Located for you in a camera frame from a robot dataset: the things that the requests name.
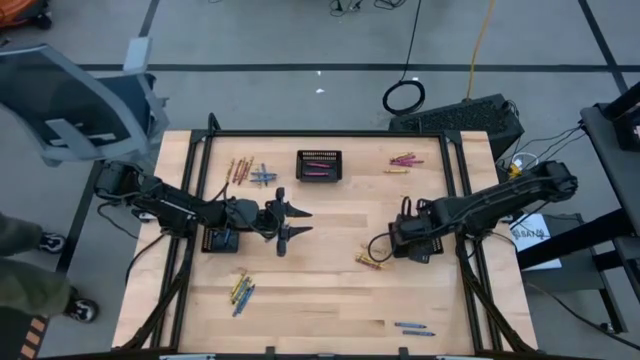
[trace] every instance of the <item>chair backrest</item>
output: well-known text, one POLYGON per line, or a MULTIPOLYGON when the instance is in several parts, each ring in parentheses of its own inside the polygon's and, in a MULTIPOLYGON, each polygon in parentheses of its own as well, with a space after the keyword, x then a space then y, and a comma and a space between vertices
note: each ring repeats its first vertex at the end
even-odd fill
POLYGON ((48 45, 0 52, 0 105, 49 164, 148 150, 147 134, 124 102, 48 45))

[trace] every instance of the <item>chair armrest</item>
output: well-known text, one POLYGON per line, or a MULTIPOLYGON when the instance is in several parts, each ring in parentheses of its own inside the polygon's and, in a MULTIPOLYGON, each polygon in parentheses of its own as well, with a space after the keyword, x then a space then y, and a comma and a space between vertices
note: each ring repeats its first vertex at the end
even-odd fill
POLYGON ((125 59, 122 70, 126 75, 144 74, 147 71, 150 55, 151 38, 141 37, 131 39, 131 41, 129 41, 129 49, 127 49, 127 58, 125 59))

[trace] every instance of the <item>pants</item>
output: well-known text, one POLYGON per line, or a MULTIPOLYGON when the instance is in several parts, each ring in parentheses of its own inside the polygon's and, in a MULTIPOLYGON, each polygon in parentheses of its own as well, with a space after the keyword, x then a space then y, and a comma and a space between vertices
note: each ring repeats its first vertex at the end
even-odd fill
POLYGON ((67 278, 37 266, 3 258, 38 247, 42 228, 0 213, 0 306, 30 315, 56 315, 71 295, 67 278))

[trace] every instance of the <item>white paper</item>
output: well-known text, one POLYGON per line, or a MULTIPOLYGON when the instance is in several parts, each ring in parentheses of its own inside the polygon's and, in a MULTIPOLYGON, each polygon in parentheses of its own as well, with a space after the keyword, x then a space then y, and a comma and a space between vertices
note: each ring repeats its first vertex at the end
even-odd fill
MULTIPOLYGON (((518 223, 521 218, 514 221, 514 224, 518 223)), ((522 224, 511 229, 511 235, 513 241, 516 243, 516 247, 518 252, 532 247, 533 245, 537 245, 545 240, 549 239, 549 229, 547 228, 547 224, 544 222, 544 217, 541 214, 533 214, 529 216, 522 224)), ((543 269, 558 269, 562 267, 562 263, 559 259, 554 259, 547 261, 542 264, 538 264, 529 268, 524 269, 524 271, 529 270, 543 270, 543 269)))

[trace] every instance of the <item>yellow cable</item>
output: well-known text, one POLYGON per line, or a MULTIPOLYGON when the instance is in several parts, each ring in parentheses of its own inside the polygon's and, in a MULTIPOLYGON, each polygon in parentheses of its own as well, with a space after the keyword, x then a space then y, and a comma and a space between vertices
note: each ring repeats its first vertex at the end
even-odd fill
POLYGON ((482 23, 482 30, 480 30, 480 34, 478 35, 478 40, 476 41, 476 47, 473 49, 473 56, 471 57, 471 70, 469 70, 469 87, 467 88, 467 97, 466 100, 471 100, 471 89, 473 89, 473 72, 476 67, 476 55, 478 54, 478 49, 480 48, 480 43, 482 43, 482 38, 484 37, 484 33, 487 31, 487 27, 489 26, 489 20, 491 19, 491 14, 493 13, 493 7, 496 5, 496 0, 489 1, 489 11, 487 12, 487 16, 484 18, 484 23, 482 23))

